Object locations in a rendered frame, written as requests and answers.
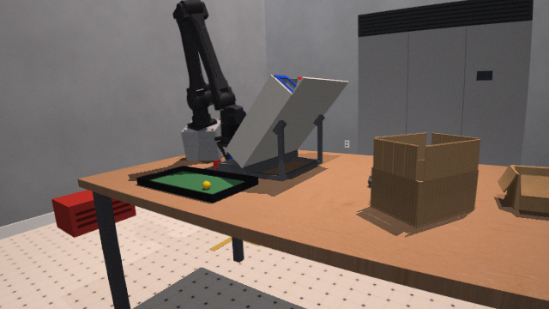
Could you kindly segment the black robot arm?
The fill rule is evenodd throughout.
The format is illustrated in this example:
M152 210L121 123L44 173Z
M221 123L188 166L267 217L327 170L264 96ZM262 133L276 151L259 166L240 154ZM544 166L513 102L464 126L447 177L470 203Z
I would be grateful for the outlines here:
M186 88L187 103L190 109L194 110L194 114L192 116L193 122L187 124L188 128L202 130L217 124L217 119L210 119L211 116L208 113L208 105L213 104L216 111L221 110L220 122L230 123L222 125L223 137L233 137L246 112L242 106L236 106L235 94L232 92L232 88L228 86L227 80L220 69L203 20L203 17L205 20L208 18L206 5L201 0L183 0L180 2L177 3L177 8L173 12L173 19L176 19L181 33L190 78L189 88ZM199 54L209 84L206 84L203 79ZM203 90L197 91L199 89ZM219 90L222 93L219 93ZM230 104L233 105L221 108Z

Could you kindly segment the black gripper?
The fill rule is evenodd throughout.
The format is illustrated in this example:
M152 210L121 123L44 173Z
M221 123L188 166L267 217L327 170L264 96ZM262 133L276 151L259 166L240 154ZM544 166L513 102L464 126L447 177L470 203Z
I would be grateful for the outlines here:
M230 124L230 123L223 123L223 124ZM230 155L228 154L228 152L227 152L227 155L226 155L225 150L223 149L223 147L225 147L225 146L227 147L228 143L232 140L232 137L223 137L223 127L222 127L223 124L220 124L221 136L215 137L214 140L215 141L220 140L220 142L217 142L217 146L219 147L221 153L224 155L225 160L228 161ZM219 139L219 138L223 138L223 140Z

